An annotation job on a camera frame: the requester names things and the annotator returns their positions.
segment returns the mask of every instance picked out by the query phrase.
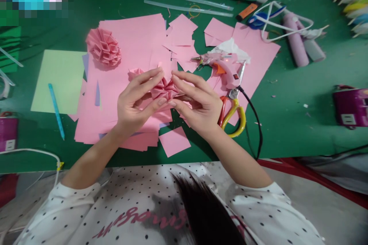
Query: blue pencil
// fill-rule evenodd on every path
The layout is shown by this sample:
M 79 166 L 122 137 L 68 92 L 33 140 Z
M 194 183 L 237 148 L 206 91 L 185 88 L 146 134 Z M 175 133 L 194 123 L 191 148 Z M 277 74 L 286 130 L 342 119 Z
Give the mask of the blue pencil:
M 56 98 L 55 98 L 53 85 L 51 83 L 49 83 L 49 89 L 50 89 L 51 98 L 52 98 L 53 104 L 54 104 L 55 115 L 56 115 L 57 124 L 59 125 L 60 134 L 61 134 L 62 139 L 65 140 L 64 129 L 63 129 L 62 124 L 61 124 L 60 112 L 59 112 L 58 104 L 56 103 Z

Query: folded paper flower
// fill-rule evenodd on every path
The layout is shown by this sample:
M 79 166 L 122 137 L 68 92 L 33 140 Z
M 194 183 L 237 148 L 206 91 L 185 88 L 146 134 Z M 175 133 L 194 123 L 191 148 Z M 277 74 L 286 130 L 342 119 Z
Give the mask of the folded paper flower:
M 179 94 L 179 89 L 172 80 L 167 82 L 167 80 L 163 78 L 160 83 L 151 90 L 151 94 L 153 99 L 166 98 L 167 100 L 171 100 Z
M 144 73 L 144 71 L 140 68 L 129 70 L 130 81 L 136 76 Z M 169 82 L 163 78 L 159 84 L 157 84 L 151 90 L 152 98 L 155 100 L 157 98 L 166 98 L 167 100 L 171 100 L 177 94 L 179 94 L 179 89 L 174 85 L 173 81 Z
M 101 28 L 91 29 L 86 39 L 87 50 L 94 60 L 109 67 L 117 65 L 122 59 L 118 42 L 111 33 Z

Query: person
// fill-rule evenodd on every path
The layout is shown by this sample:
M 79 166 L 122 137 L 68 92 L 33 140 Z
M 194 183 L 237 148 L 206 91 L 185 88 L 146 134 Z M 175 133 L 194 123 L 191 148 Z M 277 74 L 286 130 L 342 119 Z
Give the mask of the person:
M 53 188 L 18 244 L 323 244 L 284 191 L 217 125 L 222 101 L 203 78 L 172 72 L 183 95 L 139 109 L 163 76 L 157 68 L 129 83 L 115 127 Z M 234 180 L 226 198 L 200 163 L 122 167 L 105 186 L 96 183 L 119 145 L 165 104 L 209 143 Z

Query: hand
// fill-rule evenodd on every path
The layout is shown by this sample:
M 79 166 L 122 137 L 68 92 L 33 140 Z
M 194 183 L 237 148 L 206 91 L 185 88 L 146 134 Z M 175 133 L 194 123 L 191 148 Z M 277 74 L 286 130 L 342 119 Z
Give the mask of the hand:
M 137 132 L 152 114 L 163 106 L 165 98 L 157 98 L 143 110 L 139 106 L 143 100 L 149 99 L 148 93 L 164 77 L 162 68 L 156 68 L 136 76 L 120 94 L 118 99 L 118 123 L 117 126 L 131 135 Z
M 217 121 L 222 109 L 222 100 L 208 83 L 200 76 L 179 71 L 173 71 L 171 79 L 179 90 L 184 92 L 184 96 L 178 96 L 168 104 L 183 114 L 189 125 L 204 139 L 221 130 Z M 183 80 L 194 84 L 194 87 Z M 189 102 L 193 109 L 183 101 Z

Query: tape roll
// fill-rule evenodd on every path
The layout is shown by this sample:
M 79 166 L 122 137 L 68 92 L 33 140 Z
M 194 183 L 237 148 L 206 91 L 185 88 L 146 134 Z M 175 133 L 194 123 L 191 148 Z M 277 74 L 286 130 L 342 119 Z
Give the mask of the tape roll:
M 2 99 L 2 98 L 7 98 L 7 97 L 8 97 L 8 95 L 9 95 L 10 84 L 9 84 L 9 82 L 8 82 L 6 79 L 4 79 L 3 77 L 0 77 L 0 78 L 2 79 L 2 81 L 3 81 L 3 83 L 4 83 L 4 89 L 3 89 L 2 93 L 0 94 L 0 99 Z

